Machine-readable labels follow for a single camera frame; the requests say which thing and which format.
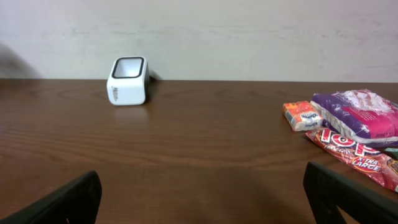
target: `orange snack box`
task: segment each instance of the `orange snack box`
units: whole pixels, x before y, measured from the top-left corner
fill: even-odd
[[[284,103],[282,110],[293,131],[308,131],[322,126],[323,118],[308,101]]]

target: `white wall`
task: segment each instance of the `white wall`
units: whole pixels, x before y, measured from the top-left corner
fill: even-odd
[[[397,0],[0,0],[0,42],[44,78],[398,82]]]

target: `white container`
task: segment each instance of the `white container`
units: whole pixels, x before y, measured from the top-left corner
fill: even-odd
[[[141,105],[147,96],[148,63],[144,57],[121,57],[113,63],[106,89],[116,106]]]

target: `label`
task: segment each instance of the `label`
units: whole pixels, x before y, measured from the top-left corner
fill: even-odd
[[[300,114],[302,121],[312,121],[315,118],[319,118],[319,115],[314,112],[304,112]]]
[[[351,162],[352,165],[363,172],[379,172],[381,169],[379,161],[371,157],[358,156]]]
[[[323,128],[318,132],[320,132],[320,141],[323,144],[331,144],[332,146],[336,146],[337,149],[352,149],[355,156],[369,157],[381,154],[381,152],[376,149],[346,138],[328,128]]]
[[[395,135],[395,128],[387,114],[377,114],[374,111],[364,111],[345,106],[344,111],[352,114],[358,121],[366,125],[363,131],[370,132],[371,138],[388,138]]]
[[[317,128],[318,127],[318,122],[312,123],[312,124],[306,124],[306,128]]]

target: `plastic packaging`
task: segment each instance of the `plastic packaging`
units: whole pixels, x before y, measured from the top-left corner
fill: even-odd
[[[371,147],[398,146],[398,106],[369,90],[314,94],[323,125]]]
[[[323,118],[307,101],[284,103],[282,111],[294,131],[319,128]]]
[[[306,135],[341,162],[358,170],[381,186],[398,192],[398,163],[391,157],[328,128],[311,130]]]

